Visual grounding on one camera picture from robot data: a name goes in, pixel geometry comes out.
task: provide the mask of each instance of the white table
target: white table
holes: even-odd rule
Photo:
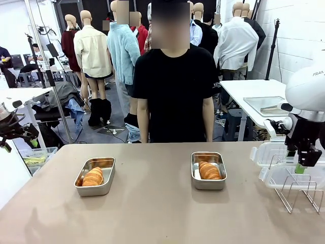
[[[15,101],[20,100],[23,105],[26,106],[29,117],[32,121],[32,124],[35,128],[39,131],[38,141],[40,143],[41,148],[46,148],[44,139],[42,137],[42,133],[40,131],[39,125],[36,122],[33,110],[31,108],[31,100],[36,98],[42,94],[45,94],[51,91],[52,88],[8,88],[8,89],[0,89],[0,102],[5,103],[5,107],[9,111],[13,111],[15,108],[13,107],[12,103]]]
[[[275,97],[280,96],[285,99],[285,84],[276,80],[225,80],[220,82],[221,86],[229,93],[234,101],[243,109],[240,122],[238,141],[243,141],[246,118],[249,116],[255,124],[264,128],[264,121],[271,119],[280,121],[283,117],[263,117],[255,111],[244,98],[255,97]]]

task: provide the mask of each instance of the black stool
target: black stool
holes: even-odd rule
[[[224,130],[222,134],[223,141],[238,141],[240,121],[242,118],[242,109],[230,109],[228,110],[227,119],[224,124]],[[250,117],[247,117],[244,141],[253,140],[253,121]]]

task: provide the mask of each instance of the black boot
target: black boot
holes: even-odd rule
[[[90,99],[89,102],[91,103],[90,110],[91,115],[88,120],[89,126],[98,126],[101,124],[101,105],[102,100],[100,98]]]
[[[128,113],[124,118],[124,123],[128,123],[129,125],[139,128],[138,117],[134,114]]]
[[[101,106],[101,117],[103,119],[104,124],[107,124],[107,121],[111,118],[112,113],[112,105],[111,102],[107,99],[101,100],[102,106]]]

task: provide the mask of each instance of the brown table surface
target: brown table surface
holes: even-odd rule
[[[64,146],[0,211],[0,243],[323,244],[325,212],[312,211],[302,196],[290,215],[258,179],[249,159],[258,145]],[[191,185],[194,151],[222,154],[228,176],[222,191]],[[73,183],[92,157],[115,157],[116,173],[108,195],[81,198]]]

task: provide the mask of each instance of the square metal pan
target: square metal pan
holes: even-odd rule
[[[82,180],[86,173],[95,167],[100,167],[103,171],[104,183],[100,186],[83,187]],[[88,159],[80,170],[76,180],[75,187],[82,197],[106,195],[113,181],[115,174],[115,158],[92,158]]]
[[[199,162],[204,161],[215,165],[220,172],[222,179],[220,180],[210,180],[210,179],[196,179],[194,177],[194,172],[199,168]],[[211,151],[197,151],[193,152],[191,156],[191,174],[192,182],[196,189],[198,190],[222,190],[227,179],[227,172],[225,170],[222,156],[217,152]]]

